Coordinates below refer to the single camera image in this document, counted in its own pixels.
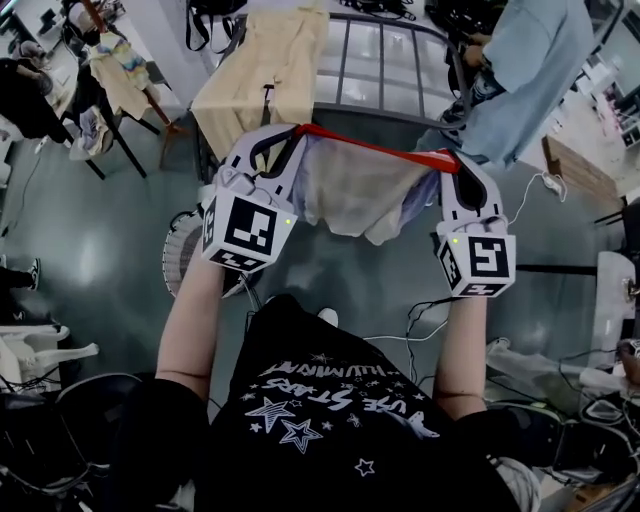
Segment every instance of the forearm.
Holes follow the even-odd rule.
[[[485,410],[487,299],[452,304],[434,398],[453,419]]]
[[[27,69],[24,66],[21,66],[19,64],[18,64],[17,71],[19,75],[26,76],[27,78],[31,78],[32,80],[38,80],[40,78],[39,73],[35,73],[30,69]]]
[[[156,378],[209,396],[224,268],[203,260],[202,241],[191,258],[162,334]]]

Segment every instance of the wall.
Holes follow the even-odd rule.
[[[213,72],[208,53],[185,45],[185,0],[122,0],[132,25],[183,107]]]
[[[600,50],[605,62],[610,62],[616,55],[623,62],[616,81],[622,92],[628,94],[640,85],[640,42],[623,23],[618,23],[607,44]]]

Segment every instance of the person in blue shirt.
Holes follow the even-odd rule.
[[[510,0],[491,36],[475,34],[463,59],[477,68],[465,127],[429,130],[416,151],[447,147],[508,168],[569,90],[594,48],[583,0]],[[441,116],[462,116],[457,100]]]

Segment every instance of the power strip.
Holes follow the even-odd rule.
[[[551,177],[551,174],[544,173],[542,175],[542,181],[544,182],[545,187],[547,187],[549,190],[553,190],[558,195],[558,197],[562,197],[562,187]]]

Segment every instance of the person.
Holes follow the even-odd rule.
[[[45,67],[47,52],[35,41],[28,39],[22,41],[20,37],[16,37],[9,45],[9,53],[13,60],[26,59],[30,61],[36,69]]]
[[[33,260],[31,267],[26,272],[9,270],[7,268],[6,255],[0,256],[0,321],[12,323],[25,319],[25,312],[15,305],[9,290],[26,288],[31,291],[38,289],[40,284],[40,259]]]
[[[486,298],[452,305],[431,400],[378,349],[338,329],[335,312],[315,316],[276,296],[253,317],[227,402],[209,426],[224,273],[201,258],[200,242],[155,379],[123,406],[105,510],[166,507],[190,481],[195,501],[186,508],[197,512],[269,503],[536,510],[533,473],[490,460],[474,435],[490,414]]]
[[[50,136],[63,143],[71,136],[47,103],[43,91],[51,80],[12,59],[0,59],[0,115],[18,127],[27,139]]]
[[[449,148],[508,168],[560,104],[594,48],[584,0],[509,0],[491,36],[474,34],[463,55],[476,69],[463,129],[427,131],[415,151]],[[462,99],[441,116],[462,118]]]

